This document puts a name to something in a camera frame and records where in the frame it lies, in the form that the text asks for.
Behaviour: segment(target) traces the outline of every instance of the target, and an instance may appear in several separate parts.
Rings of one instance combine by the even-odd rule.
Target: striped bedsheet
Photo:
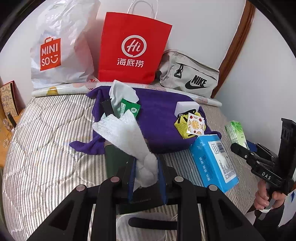
[[[92,139],[94,101],[76,94],[34,97],[28,104],[9,147],[2,184],[6,224],[15,240],[27,240],[77,185],[91,187],[105,180],[104,155],[87,155],[69,147],[74,140]],[[202,107],[210,128],[222,133],[222,142],[239,176],[239,184],[226,195],[246,213],[254,200],[256,179],[245,161],[230,151],[224,130],[227,119],[220,109]],[[189,150],[164,157],[180,176],[202,185]],[[177,207],[163,206],[146,212],[164,212],[174,217]],[[176,240],[176,232],[169,231],[167,240]]]

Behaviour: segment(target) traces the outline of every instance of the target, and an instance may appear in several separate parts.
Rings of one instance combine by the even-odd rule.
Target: barcode
[[[217,142],[217,146],[218,146],[219,151],[220,151],[221,153],[225,152],[225,150],[224,150],[224,148],[223,148],[223,146],[222,146],[221,143]]]

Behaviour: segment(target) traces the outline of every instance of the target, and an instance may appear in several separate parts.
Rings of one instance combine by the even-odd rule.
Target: screw
[[[119,177],[111,177],[111,182],[113,183],[119,182]]]
[[[181,183],[181,182],[184,181],[184,178],[183,177],[180,177],[180,176],[176,176],[175,177],[175,181]]]
[[[85,189],[85,186],[82,185],[82,184],[80,184],[80,185],[78,185],[78,186],[76,187],[76,190],[77,190],[78,192],[81,192],[81,191],[83,191],[84,189]]]
[[[213,192],[218,190],[217,186],[214,184],[209,185],[209,189]]]

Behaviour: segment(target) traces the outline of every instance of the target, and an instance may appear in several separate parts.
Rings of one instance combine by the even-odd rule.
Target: finger
[[[257,201],[257,203],[258,203],[259,205],[264,206],[264,207],[267,207],[267,206],[269,205],[269,202],[266,201],[265,199],[263,199],[263,198],[260,196],[260,194],[259,194],[258,191],[256,192],[255,197],[256,197],[255,200]]]
[[[286,195],[280,192],[273,192],[272,194],[272,198],[274,200],[285,200],[286,199]]]
[[[264,200],[268,200],[268,194],[267,194],[267,190],[266,190],[266,182],[264,180],[260,180],[258,182],[258,192],[260,197],[262,197]]]
[[[260,205],[256,200],[254,201],[254,206],[258,210],[263,210],[264,209],[264,207],[262,205]]]
[[[272,207],[278,208],[278,207],[282,206],[282,204],[284,203],[286,195],[283,193],[279,193],[279,192],[273,192],[272,198],[276,200],[276,202],[274,203],[274,205]]]

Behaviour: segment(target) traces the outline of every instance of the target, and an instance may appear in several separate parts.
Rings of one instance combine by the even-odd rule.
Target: gray waist bag
[[[210,98],[218,84],[219,71],[205,66],[179,50],[164,52],[159,70],[160,84]]]

